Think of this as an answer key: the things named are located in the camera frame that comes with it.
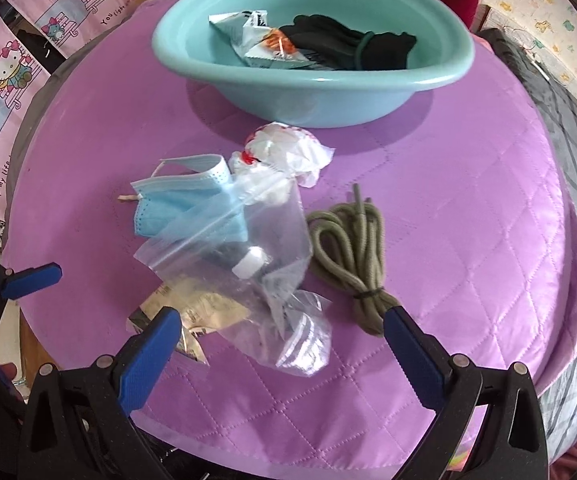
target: ziplock bag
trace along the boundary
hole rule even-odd
[[[241,225],[246,237],[233,241]],[[186,296],[217,294],[248,309],[246,319],[217,331],[260,364],[301,376],[323,368],[331,348],[329,302],[297,290],[311,256],[296,182],[266,166],[255,178],[236,176],[135,254],[180,295],[184,283]]]

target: crumpled plastic bag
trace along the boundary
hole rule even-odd
[[[234,152],[228,164],[233,174],[250,173],[254,178],[262,162],[293,176],[301,187],[313,187],[334,152],[308,130],[275,122],[255,130],[244,151]]]

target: black rubber band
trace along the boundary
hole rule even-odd
[[[360,292],[359,294],[355,294],[353,297],[356,300],[366,300],[366,298],[372,298],[373,296],[381,294],[383,290],[384,287],[381,286],[380,288],[376,288],[375,290],[367,290],[366,292]]]
[[[364,53],[366,46],[369,44],[369,41],[373,39],[373,36],[375,36],[375,32],[368,31],[360,40],[360,44],[355,48],[355,54],[353,56],[355,70],[364,70],[362,68],[362,54]]]

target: purple quilted bedspread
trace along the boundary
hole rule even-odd
[[[160,158],[229,156],[262,123],[156,62],[151,34],[172,1],[142,6],[75,70],[18,181],[5,257],[16,269],[62,265],[59,285],[20,304],[63,367],[115,353],[158,284],[132,257],[134,205],[116,197]],[[305,208],[346,201],[359,182],[386,219],[387,289],[423,330],[479,365],[522,360],[539,391],[549,386],[577,353],[577,220],[539,115],[502,63],[478,47],[461,81],[373,123],[313,132],[336,153],[303,190]],[[275,478],[390,478],[432,414],[348,300],[311,277],[305,286],[333,300],[325,370],[282,374],[209,335],[208,375],[175,355],[137,424]]]

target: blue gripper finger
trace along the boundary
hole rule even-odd
[[[1,295],[5,300],[18,300],[38,290],[55,285],[62,278],[62,267],[56,263],[37,269],[22,270],[6,278]]]
[[[165,306],[144,332],[132,336],[118,352],[112,383],[124,413],[146,404],[181,335],[180,314]]]
[[[418,339],[425,334],[419,328],[418,331],[416,336],[395,308],[390,308],[384,315],[384,337],[415,395],[424,408],[438,412],[444,405],[444,379]]]

